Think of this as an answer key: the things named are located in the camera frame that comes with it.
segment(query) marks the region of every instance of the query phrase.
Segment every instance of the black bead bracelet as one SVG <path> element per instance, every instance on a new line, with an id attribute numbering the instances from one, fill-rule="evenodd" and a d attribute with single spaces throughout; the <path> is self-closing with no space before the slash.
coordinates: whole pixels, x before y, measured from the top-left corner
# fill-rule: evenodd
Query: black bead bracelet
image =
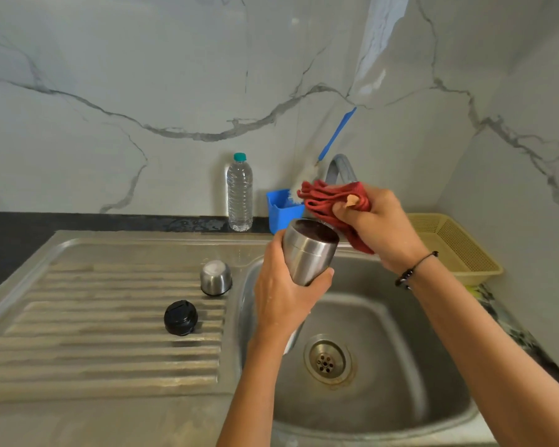
<path id="1" fill-rule="evenodd" d="M 406 271 L 404 271 L 402 273 L 402 275 L 395 280 L 395 286 L 400 287 L 408 279 L 410 279 L 410 277 L 412 277 L 412 275 L 414 274 L 414 270 L 416 270 L 416 267 L 418 265 L 420 265 L 421 263 L 423 263 L 425 261 L 425 259 L 428 259 L 431 255 L 434 255 L 435 257 L 439 257 L 439 252 L 438 251 L 433 251 L 431 254 L 429 254 L 429 255 L 423 257 L 422 259 L 420 259 L 418 261 L 418 263 L 416 265 L 414 265 L 412 268 L 408 268 Z M 405 284 L 405 286 L 406 286 L 407 290 L 410 290 L 410 286 L 408 284 Z"/>

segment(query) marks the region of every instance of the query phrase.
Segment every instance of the black countertop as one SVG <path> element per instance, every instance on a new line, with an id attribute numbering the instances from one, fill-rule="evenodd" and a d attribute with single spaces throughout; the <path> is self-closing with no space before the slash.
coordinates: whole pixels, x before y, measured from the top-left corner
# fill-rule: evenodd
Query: black countertop
<path id="1" fill-rule="evenodd" d="M 223 216 L 0 211 L 0 284 L 56 231 L 233 232 Z M 249 232 L 269 233 L 268 218 L 255 217 Z"/>

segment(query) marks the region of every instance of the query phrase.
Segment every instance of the plastic bottle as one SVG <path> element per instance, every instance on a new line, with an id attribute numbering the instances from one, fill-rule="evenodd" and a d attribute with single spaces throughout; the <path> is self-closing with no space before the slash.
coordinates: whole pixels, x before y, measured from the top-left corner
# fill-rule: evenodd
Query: plastic bottle
<path id="1" fill-rule="evenodd" d="M 253 170 L 246 162 L 246 154 L 234 154 L 226 180 L 230 228 L 237 232 L 248 231 L 253 225 Z"/>

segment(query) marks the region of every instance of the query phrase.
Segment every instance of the drain strainer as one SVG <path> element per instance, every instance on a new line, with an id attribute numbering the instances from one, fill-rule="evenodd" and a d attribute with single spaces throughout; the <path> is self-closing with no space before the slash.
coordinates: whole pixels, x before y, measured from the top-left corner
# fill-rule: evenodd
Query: drain strainer
<path id="1" fill-rule="evenodd" d="M 325 334 L 311 337 L 306 344 L 306 368 L 323 383 L 344 381 L 350 374 L 351 362 L 348 350 Z"/>

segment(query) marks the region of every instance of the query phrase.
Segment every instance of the red cloth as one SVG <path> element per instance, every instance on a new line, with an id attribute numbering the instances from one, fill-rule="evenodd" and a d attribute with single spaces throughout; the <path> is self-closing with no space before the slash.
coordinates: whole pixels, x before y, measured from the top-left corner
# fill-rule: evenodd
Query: red cloth
<path id="1" fill-rule="evenodd" d="M 346 202 L 350 194 L 356 195 L 359 201 L 349 209 L 370 211 L 371 202 L 360 182 L 353 182 L 341 187 L 329 187 L 323 180 L 314 183 L 302 182 L 302 188 L 297 192 L 298 197 L 305 200 L 305 207 L 319 219 L 341 230 L 354 249 L 366 254 L 374 254 L 358 236 L 356 230 L 349 224 L 340 221 L 333 214 L 332 207 L 336 202 Z"/>

